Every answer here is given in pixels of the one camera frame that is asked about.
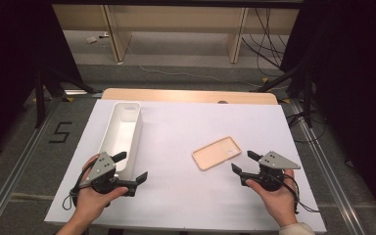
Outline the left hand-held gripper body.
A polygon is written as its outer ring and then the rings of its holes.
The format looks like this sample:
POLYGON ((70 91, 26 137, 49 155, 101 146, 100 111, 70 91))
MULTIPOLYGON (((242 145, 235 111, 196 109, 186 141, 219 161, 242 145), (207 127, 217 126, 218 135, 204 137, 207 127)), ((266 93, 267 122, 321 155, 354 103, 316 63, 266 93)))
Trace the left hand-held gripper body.
POLYGON ((136 182, 121 180, 116 176, 116 163, 106 152, 102 152, 95 160, 90 172, 85 179, 85 186, 91 187, 100 194, 108 194, 119 187, 126 187, 128 191, 124 197, 134 197, 136 194, 136 182))

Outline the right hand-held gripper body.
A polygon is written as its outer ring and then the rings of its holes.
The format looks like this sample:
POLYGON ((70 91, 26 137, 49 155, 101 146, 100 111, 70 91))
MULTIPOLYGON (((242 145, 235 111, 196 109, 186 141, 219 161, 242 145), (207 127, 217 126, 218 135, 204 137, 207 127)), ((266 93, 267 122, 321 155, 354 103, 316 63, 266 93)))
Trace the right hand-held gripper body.
POLYGON ((282 155, 270 151, 257 162, 259 173, 243 172, 241 184, 246 186, 246 181, 252 179, 257 182, 264 190, 274 192, 283 186, 285 169, 300 169, 301 166, 296 164, 282 155))

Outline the beige phone case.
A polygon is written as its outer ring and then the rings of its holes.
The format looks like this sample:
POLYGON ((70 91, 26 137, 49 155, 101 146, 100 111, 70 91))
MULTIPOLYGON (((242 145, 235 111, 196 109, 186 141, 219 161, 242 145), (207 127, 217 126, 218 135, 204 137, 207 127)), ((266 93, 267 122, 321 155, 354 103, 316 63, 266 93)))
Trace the beige phone case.
POLYGON ((242 153, 241 148, 231 136, 216 140, 192 153, 200 170, 208 170, 242 153))

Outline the white plastic storage box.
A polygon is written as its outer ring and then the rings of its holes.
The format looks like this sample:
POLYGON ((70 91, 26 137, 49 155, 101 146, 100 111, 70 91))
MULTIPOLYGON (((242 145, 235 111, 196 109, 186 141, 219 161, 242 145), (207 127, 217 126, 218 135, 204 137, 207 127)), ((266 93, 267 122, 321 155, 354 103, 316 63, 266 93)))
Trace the white plastic storage box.
POLYGON ((110 156, 125 152, 126 158, 116 163, 119 179, 132 178, 143 119, 139 103, 114 104, 99 151, 110 156))

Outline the person's left hand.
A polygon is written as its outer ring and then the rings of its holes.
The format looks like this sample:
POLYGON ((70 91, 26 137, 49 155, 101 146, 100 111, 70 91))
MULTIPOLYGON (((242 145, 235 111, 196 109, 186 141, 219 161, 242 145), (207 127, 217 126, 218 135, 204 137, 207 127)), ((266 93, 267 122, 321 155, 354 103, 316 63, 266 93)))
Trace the person's left hand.
POLYGON ((75 227, 88 227, 102 214, 108 203, 124 195, 127 191, 126 187, 119 187, 108 194, 100 194, 91 187, 81 189, 70 223, 75 227))

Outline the person's right hand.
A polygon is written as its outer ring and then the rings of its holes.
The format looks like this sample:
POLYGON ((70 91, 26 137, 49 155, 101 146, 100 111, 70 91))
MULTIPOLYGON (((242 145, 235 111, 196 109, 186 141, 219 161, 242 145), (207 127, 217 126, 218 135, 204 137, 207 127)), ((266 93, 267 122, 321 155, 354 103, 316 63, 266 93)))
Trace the person's right hand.
POLYGON ((296 224, 298 222, 295 214, 295 197, 292 193, 292 191, 296 191, 296 186, 293 181, 294 171, 292 169, 286 169, 285 174, 289 175, 289 178, 284 180, 286 186, 273 192, 266 191, 252 179, 246 181, 247 185, 261 197, 268 213, 280 227, 296 224))

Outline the white board sheet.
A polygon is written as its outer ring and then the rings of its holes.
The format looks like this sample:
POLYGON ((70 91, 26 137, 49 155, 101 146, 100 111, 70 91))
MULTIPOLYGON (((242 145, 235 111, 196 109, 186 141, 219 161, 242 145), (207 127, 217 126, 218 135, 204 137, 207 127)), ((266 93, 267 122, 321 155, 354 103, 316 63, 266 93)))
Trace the white board sheet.
POLYGON ((231 167, 256 172, 248 151, 274 151, 298 163, 278 105, 144 102, 133 173, 146 173, 135 196, 111 202, 96 224, 104 227, 213 232, 269 232, 278 228, 261 198, 242 186, 231 167), (241 154, 201 170, 193 151, 230 136, 241 154))

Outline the black metal stand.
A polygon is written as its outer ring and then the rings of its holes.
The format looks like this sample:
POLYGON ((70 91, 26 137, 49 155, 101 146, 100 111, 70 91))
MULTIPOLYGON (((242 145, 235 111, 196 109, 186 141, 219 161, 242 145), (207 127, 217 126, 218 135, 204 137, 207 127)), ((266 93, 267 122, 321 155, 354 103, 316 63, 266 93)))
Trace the black metal stand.
POLYGON ((310 74, 303 65, 295 66, 294 68, 286 71, 284 74, 275 78, 273 81, 266 83, 263 87, 255 89, 255 92, 262 93, 267 92, 271 88, 285 82, 287 79, 291 79, 287 87, 286 93, 290 98, 297 98, 300 93, 304 95, 304 107, 301 111, 301 115, 309 128, 312 128, 310 120, 310 101, 312 94, 312 83, 310 80, 310 74))
POLYGON ((67 99, 67 92, 62 87, 62 82, 70 83, 89 94, 102 93, 102 90, 92 88, 85 84, 79 71, 74 75, 69 75, 50 67, 38 67, 33 75, 36 99, 36 128, 39 128, 46 119, 44 90, 47 90, 53 98, 67 99))

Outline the dark curtain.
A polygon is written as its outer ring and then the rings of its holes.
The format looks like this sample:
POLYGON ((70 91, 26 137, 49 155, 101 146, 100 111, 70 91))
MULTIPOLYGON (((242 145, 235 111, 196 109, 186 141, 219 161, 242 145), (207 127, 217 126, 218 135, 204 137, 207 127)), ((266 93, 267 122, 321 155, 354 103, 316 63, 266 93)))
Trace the dark curtain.
POLYGON ((324 114, 376 200, 376 0, 303 0, 282 69, 316 46, 312 81, 324 114))
POLYGON ((0 140, 34 88, 38 72, 55 96, 82 84, 50 0, 0 0, 0 140))

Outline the beige wooden shelf unit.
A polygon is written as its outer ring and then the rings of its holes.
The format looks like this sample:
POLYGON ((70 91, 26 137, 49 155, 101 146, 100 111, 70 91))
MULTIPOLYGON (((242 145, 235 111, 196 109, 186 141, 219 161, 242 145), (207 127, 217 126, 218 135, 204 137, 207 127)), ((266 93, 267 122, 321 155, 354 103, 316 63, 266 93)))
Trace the beige wooden shelf unit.
POLYGON ((63 30, 105 31, 114 60, 124 60, 136 31, 223 33, 229 61, 238 60, 245 34, 289 35, 298 12, 293 9, 73 5, 53 6, 63 30))

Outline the aluminium floor rail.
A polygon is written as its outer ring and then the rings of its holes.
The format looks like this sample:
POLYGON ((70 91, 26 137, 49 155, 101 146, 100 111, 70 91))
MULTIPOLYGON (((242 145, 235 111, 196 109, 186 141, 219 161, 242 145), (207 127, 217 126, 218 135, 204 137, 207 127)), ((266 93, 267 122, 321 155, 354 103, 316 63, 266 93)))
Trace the aluminium floor rail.
POLYGON ((49 102, 48 108, 44 112, 44 120, 32 132, 32 136, 29 138, 26 146, 24 147, 20 158, 16 162, 4 185, 2 186, 0 190, 0 217, 10 200, 12 193, 18 186, 36 148, 39 146, 39 143, 44 136, 53 113, 56 111, 60 104, 60 98, 53 98, 49 102))
POLYGON ((341 213, 341 216, 352 235, 366 235, 360 219, 353 208, 349 197, 345 193, 341 183, 338 180, 332 166, 315 136, 314 131, 307 125, 309 118, 300 117, 299 125, 304 134, 305 141, 308 143, 314 158, 322 172, 322 175, 328 185, 328 188, 335 200, 335 203, 341 213))

